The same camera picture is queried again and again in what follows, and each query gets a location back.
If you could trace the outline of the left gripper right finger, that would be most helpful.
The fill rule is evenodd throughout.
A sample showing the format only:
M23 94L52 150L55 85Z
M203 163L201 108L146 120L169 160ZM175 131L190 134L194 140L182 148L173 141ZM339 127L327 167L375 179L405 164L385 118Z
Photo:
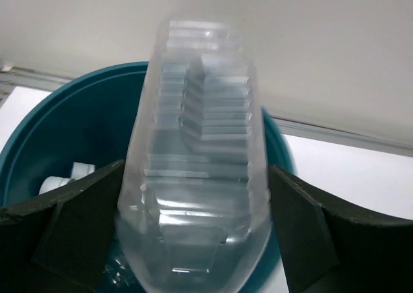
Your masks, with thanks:
M412 221L355 205L268 169L290 292L411 292Z

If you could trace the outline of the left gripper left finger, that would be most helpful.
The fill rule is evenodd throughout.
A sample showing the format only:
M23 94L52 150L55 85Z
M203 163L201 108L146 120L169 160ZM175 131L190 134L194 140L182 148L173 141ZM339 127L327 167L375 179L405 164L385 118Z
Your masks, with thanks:
M1 209L1 292L95 292L125 162Z

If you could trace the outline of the clear bottle white cap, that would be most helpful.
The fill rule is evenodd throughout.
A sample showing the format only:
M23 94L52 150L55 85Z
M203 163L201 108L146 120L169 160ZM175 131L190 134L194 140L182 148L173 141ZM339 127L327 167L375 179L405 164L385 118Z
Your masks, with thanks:
M72 181L73 179L70 179L70 178L63 178L63 177L56 177L56 176L47 177L43 181L38 194L41 195L51 190L55 190L59 187L63 187Z

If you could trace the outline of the clear bottle front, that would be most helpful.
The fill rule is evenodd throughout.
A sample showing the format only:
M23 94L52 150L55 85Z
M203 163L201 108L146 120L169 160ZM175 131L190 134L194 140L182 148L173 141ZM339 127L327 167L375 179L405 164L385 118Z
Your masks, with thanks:
M78 180L95 172L96 166L93 164L74 162L72 165L70 179Z

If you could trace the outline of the large clear square bottle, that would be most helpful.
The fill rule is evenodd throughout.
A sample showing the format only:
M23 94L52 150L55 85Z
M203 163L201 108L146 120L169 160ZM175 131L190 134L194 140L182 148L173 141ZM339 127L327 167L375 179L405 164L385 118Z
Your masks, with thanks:
M256 68L222 21L159 27L117 203L116 234L147 292L238 292L268 243Z

